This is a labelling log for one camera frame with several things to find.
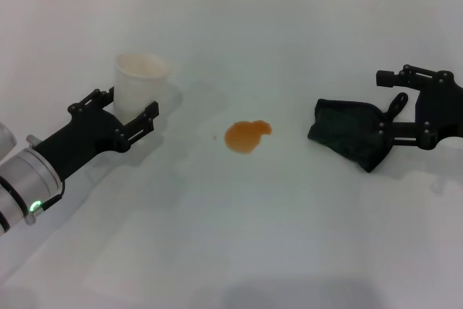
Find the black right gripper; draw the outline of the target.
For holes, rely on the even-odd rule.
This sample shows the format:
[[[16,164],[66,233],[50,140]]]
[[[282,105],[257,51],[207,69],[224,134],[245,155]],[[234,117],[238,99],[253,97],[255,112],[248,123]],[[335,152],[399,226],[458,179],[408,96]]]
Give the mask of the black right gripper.
[[[415,104],[416,124],[396,121],[409,100],[406,93],[397,94],[387,110],[378,109],[379,143],[417,143],[423,150],[432,150],[446,138],[462,137],[462,88],[450,71],[434,72],[405,64],[398,73],[378,70],[376,84],[422,89]]]

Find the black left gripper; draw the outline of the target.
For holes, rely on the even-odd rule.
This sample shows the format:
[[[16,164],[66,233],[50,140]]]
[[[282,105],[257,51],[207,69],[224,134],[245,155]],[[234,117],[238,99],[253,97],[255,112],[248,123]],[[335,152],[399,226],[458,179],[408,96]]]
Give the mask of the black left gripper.
[[[61,181],[98,154],[106,151],[124,153],[154,131],[154,119],[159,115],[156,101],[125,125],[107,111],[84,111],[101,110],[113,102],[114,87],[108,91],[95,89],[68,107],[68,112],[72,114],[69,124],[35,147],[35,151],[50,163]]]

